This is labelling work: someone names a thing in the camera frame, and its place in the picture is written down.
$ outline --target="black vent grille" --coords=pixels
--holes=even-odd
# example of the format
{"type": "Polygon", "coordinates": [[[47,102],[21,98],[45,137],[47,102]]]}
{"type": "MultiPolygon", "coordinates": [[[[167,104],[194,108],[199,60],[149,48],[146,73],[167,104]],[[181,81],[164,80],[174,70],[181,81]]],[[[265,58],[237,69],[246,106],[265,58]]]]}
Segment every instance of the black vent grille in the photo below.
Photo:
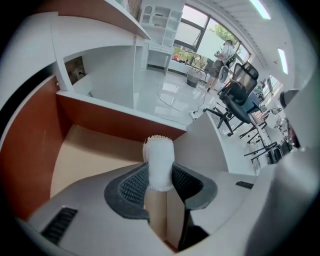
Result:
{"type": "Polygon", "coordinates": [[[187,199],[199,193],[204,187],[199,179],[178,168],[176,165],[172,166],[172,184],[184,203],[187,199]]]}
{"type": "Polygon", "coordinates": [[[143,208],[148,184],[148,168],[144,168],[120,183],[120,195],[132,204],[143,208]]]}
{"type": "Polygon", "coordinates": [[[62,208],[41,234],[50,242],[57,245],[64,236],[67,228],[76,216],[77,212],[78,210],[68,207],[62,208]]]}

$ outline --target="potted plant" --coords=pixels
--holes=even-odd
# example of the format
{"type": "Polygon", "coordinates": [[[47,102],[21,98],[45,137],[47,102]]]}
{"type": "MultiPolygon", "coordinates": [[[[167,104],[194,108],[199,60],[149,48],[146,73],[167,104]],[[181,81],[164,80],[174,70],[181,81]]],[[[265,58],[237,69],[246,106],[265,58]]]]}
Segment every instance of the potted plant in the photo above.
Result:
{"type": "Polygon", "coordinates": [[[202,77],[202,73],[201,73],[201,68],[205,66],[205,61],[206,58],[204,58],[203,56],[197,55],[197,57],[194,58],[193,63],[194,65],[190,68],[190,70],[187,73],[186,76],[186,83],[191,86],[196,88],[198,82],[200,81],[201,77],[202,77]]]}

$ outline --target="cable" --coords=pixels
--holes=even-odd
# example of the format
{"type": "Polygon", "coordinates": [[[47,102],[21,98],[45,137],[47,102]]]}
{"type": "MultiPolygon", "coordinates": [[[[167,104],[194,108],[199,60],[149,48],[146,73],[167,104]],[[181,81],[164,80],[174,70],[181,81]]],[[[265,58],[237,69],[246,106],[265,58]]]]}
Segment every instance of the cable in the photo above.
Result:
{"type": "MultiPolygon", "coordinates": [[[[174,106],[169,105],[168,103],[166,103],[164,100],[161,99],[161,97],[160,97],[160,95],[159,95],[159,90],[160,90],[160,85],[161,85],[161,84],[164,84],[164,83],[170,83],[170,84],[179,85],[179,86],[184,85],[184,83],[176,83],[176,82],[171,82],[171,81],[162,81],[162,82],[159,83],[159,85],[158,85],[158,90],[157,90],[157,92],[156,92],[156,94],[158,95],[158,98],[159,98],[160,101],[162,101],[164,104],[166,104],[166,105],[169,106],[170,108],[173,108],[173,109],[176,110],[176,111],[182,112],[181,110],[175,108],[174,106]]],[[[205,104],[207,94],[209,94],[209,93],[208,93],[208,92],[205,92],[205,95],[204,95],[204,98],[203,98],[203,102],[201,103],[201,105],[198,106],[197,111],[193,111],[193,113],[199,112],[200,107],[201,107],[203,104],[205,104]]]]}
{"type": "Polygon", "coordinates": [[[209,94],[209,92],[206,92],[206,93],[205,93],[205,95],[204,95],[204,97],[203,97],[203,102],[202,102],[202,104],[199,105],[199,106],[198,106],[198,109],[193,112],[194,114],[195,114],[195,113],[198,113],[200,107],[201,107],[203,104],[205,104],[207,94],[209,94]]]}
{"type": "Polygon", "coordinates": [[[223,108],[226,108],[226,106],[222,106],[219,102],[215,102],[215,103],[217,103],[218,105],[220,105],[221,107],[223,107],[223,108]]]}
{"type": "Polygon", "coordinates": [[[160,95],[159,95],[160,84],[164,84],[164,83],[166,83],[166,82],[167,82],[167,83],[174,84],[174,85],[182,85],[182,83],[175,83],[175,82],[170,82],[170,81],[162,81],[162,82],[160,82],[159,85],[158,85],[158,91],[156,92],[156,94],[158,95],[159,100],[162,101],[164,104],[168,105],[169,107],[173,108],[174,110],[177,110],[177,111],[181,112],[181,110],[175,108],[174,106],[169,105],[168,103],[166,103],[165,101],[163,101],[163,100],[161,99],[161,97],[160,97],[160,95]]]}

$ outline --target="office chair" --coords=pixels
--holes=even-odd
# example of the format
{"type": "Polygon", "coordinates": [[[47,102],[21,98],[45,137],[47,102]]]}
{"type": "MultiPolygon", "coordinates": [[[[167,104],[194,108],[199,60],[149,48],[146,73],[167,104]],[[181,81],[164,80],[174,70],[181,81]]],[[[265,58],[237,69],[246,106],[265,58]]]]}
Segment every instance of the office chair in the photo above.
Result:
{"type": "MultiPolygon", "coordinates": [[[[263,113],[264,111],[262,110],[262,108],[264,108],[262,106],[262,108],[260,108],[259,106],[259,98],[256,95],[255,92],[251,92],[249,97],[246,99],[245,103],[242,106],[246,112],[248,113],[248,115],[251,115],[253,113],[256,113],[258,111],[260,111],[261,113],[263,113]]],[[[242,126],[245,122],[241,122],[236,128],[234,128],[232,131],[234,132],[235,130],[237,130],[240,126],[242,126]]]]}
{"type": "Polygon", "coordinates": [[[222,89],[219,96],[219,99],[222,100],[226,106],[226,112],[222,113],[216,107],[214,108],[216,111],[208,108],[203,110],[203,112],[209,111],[220,117],[217,128],[219,129],[222,122],[224,122],[230,130],[228,136],[234,134],[229,124],[230,119],[228,115],[232,114],[246,124],[251,123],[251,119],[242,105],[245,104],[250,93],[256,87],[258,76],[258,71],[249,62],[243,65],[236,63],[232,79],[227,86],[222,89]]]}
{"type": "Polygon", "coordinates": [[[244,156],[246,157],[246,156],[249,156],[251,154],[255,155],[256,153],[258,153],[258,152],[260,152],[262,150],[265,150],[264,152],[262,152],[262,153],[256,155],[255,157],[253,157],[251,159],[251,161],[253,161],[254,159],[258,159],[260,156],[262,156],[262,155],[264,155],[266,153],[269,153],[269,152],[274,151],[274,150],[278,150],[279,153],[280,153],[281,158],[283,158],[284,157],[284,153],[282,151],[282,141],[284,139],[283,139],[283,135],[282,135],[281,131],[279,131],[276,128],[269,127],[268,125],[266,125],[264,127],[264,130],[268,134],[268,137],[271,140],[271,144],[266,145],[266,146],[264,146],[264,147],[262,147],[262,148],[260,148],[258,150],[255,150],[255,151],[253,151],[251,153],[245,154],[244,156]]]}

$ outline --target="black mesh office chair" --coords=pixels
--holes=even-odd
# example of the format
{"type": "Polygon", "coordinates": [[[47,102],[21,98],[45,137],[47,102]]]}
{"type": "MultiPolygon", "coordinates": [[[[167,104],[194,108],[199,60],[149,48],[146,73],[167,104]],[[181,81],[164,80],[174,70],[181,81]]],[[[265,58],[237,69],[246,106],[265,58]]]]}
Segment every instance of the black mesh office chair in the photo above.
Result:
{"type": "Polygon", "coordinates": [[[252,90],[257,86],[258,76],[258,71],[249,62],[246,62],[243,65],[236,63],[232,79],[221,90],[219,96],[219,99],[222,100],[226,106],[226,112],[222,113],[216,107],[214,110],[208,108],[203,110],[203,112],[209,111],[220,117],[220,122],[217,128],[219,129],[222,122],[225,122],[226,126],[230,130],[230,133],[228,134],[229,136],[233,135],[234,133],[229,124],[230,119],[228,118],[228,115],[234,115],[241,122],[247,124],[251,123],[250,117],[242,105],[246,102],[252,90]]]}

